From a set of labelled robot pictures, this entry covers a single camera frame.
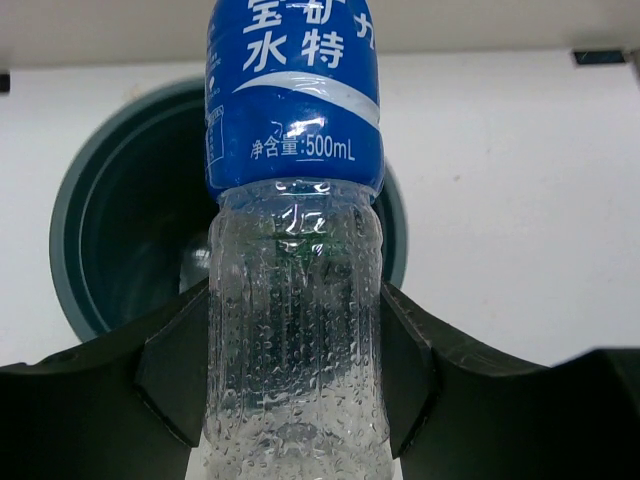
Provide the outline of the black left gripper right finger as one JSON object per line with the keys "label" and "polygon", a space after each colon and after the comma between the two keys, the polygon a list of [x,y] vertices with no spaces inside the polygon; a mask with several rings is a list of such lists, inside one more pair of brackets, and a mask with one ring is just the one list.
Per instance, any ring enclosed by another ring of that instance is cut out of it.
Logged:
{"label": "black left gripper right finger", "polygon": [[635,479],[639,353],[545,367],[381,290],[383,390],[407,479]]}

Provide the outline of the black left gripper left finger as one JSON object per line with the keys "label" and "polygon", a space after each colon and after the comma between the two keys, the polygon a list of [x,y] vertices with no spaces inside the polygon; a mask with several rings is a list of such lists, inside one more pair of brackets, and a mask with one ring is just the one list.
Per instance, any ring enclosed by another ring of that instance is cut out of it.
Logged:
{"label": "black left gripper left finger", "polygon": [[201,438],[208,284],[74,348],[1,369],[4,479],[183,479]]}

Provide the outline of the clear bottle blue label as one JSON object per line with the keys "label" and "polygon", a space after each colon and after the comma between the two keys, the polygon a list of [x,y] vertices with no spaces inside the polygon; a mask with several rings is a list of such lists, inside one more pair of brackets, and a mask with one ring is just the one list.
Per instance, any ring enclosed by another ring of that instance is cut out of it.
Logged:
{"label": "clear bottle blue label", "polygon": [[219,1],[208,36],[207,475],[390,479],[369,7]]}

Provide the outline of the green plastic soda bottle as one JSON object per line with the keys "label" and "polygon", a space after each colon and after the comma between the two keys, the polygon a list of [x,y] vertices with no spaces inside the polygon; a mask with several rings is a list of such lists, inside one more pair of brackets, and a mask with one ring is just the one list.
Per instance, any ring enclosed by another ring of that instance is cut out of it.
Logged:
{"label": "green plastic soda bottle", "polygon": [[328,231],[277,231],[273,241],[277,257],[287,260],[336,256],[345,250],[344,241]]}

